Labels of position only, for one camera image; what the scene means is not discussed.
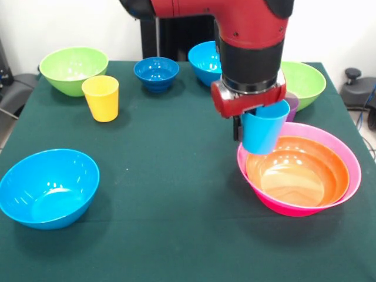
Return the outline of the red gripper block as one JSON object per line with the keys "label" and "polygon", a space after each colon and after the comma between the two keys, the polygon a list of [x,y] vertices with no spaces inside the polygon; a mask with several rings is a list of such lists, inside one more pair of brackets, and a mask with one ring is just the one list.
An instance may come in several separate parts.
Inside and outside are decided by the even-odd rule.
{"label": "red gripper block", "polygon": [[278,72],[276,83],[260,93],[240,93],[229,89],[222,80],[211,84],[211,97],[216,110],[223,118],[233,117],[233,139],[243,140],[241,117],[244,112],[254,109],[254,115],[260,116],[262,107],[275,104],[285,98],[286,80],[283,72]]}

